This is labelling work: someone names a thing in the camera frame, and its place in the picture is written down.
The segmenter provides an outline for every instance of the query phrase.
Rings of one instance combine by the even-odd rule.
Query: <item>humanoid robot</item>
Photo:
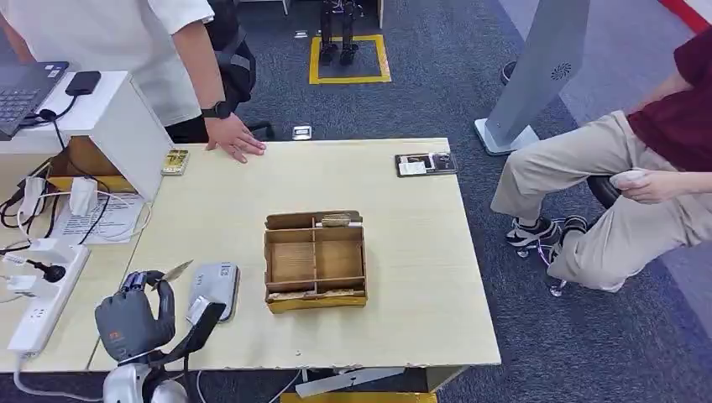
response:
[[[159,316],[154,319],[145,285],[158,290]],[[199,297],[191,306],[191,330],[168,354],[158,348],[175,336],[173,290],[160,271],[134,272],[122,287],[97,306],[94,316],[104,348],[118,362],[104,380],[107,403],[188,403],[188,354],[201,349],[217,324],[225,304]],[[170,379],[167,363],[184,359],[184,385]]]
[[[353,21],[356,19],[354,12],[359,10],[363,17],[363,8],[355,0],[322,0],[321,27],[322,48],[319,51],[319,62],[328,65],[332,62],[338,46],[332,41],[332,14],[341,14],[343,42],[341,46],[341,65],[353,63],[353,57],[359,46],[353,42]]]

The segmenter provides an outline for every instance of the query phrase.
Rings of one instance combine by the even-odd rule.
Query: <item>robotic hand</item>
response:
[[[136,360],[175,336],[173,290],[162,277],[159,271],[131,273],[121,289],[105,298],[94,311],[104,348],[119,364]],[[158,319],[154,319],[144,292],[146,283],[158,289]]]
[[[158,290],[158,319],[154,318],[144,293],[146,284]],[[190,353],[201,349],[224,309],[225,304],[199,297],[191,307],[193,327],[188,335],[170,353],[162,353],[157,348],[175,336],[173,290],[160,271],[133,272],[128,275],[119,291],[105,298],[94,311],[102,344],[107,353],[118,361],[118,367],[104,380],[104,401],[190,401],[183,385],[168,379],[165,365],[181,358],[187,359]],[[187,386],[188,379],[185,376],[184,381]]]

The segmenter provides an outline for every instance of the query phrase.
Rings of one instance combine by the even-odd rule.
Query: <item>laptop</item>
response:
[[[0,141],[11,140],[22,121],[37,112],[68,67],[65,61],[0,65]]]

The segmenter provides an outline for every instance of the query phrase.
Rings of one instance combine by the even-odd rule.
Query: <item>gray stand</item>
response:
[[[475,122],[490,155],[538,141],[528,124],[581,68],[590,0],[540,0],[514,74],[487,119]]]

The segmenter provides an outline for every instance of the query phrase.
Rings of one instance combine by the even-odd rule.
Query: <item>beige pants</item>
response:
[[[640,167],[675,170],[633,133],[623,112],[510,155],[492,210],[534,220],[542,199],[584,181]],[[570,233],[548,274],[589,288],[616,292],[657,256],[712,239],[712,194],[646,205],[619,197],[591,230]]]

